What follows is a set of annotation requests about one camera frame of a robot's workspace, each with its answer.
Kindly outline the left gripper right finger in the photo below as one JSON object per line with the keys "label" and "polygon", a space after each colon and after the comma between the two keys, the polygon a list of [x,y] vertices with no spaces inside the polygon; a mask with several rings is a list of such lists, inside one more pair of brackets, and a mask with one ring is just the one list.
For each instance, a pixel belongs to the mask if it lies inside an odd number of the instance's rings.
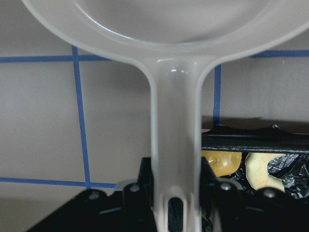
{"label": "left gripper right finger", "polygon": [[222,231],[218,200],[217,178],[207,159],[201,157],[199,203],[203,232]]}

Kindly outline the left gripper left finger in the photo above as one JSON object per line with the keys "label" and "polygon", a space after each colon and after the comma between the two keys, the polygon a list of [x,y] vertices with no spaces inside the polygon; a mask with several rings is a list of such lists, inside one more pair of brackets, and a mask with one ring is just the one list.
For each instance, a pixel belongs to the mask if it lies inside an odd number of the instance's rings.
{"label": "left gripper left finger", "polygon": [[140,187],[137,206],[137,231],[155,232],[156,224],[152,207],[154,205],[154,178],[151,168],[151,158],[141,159],[138,175],[138,185]]}

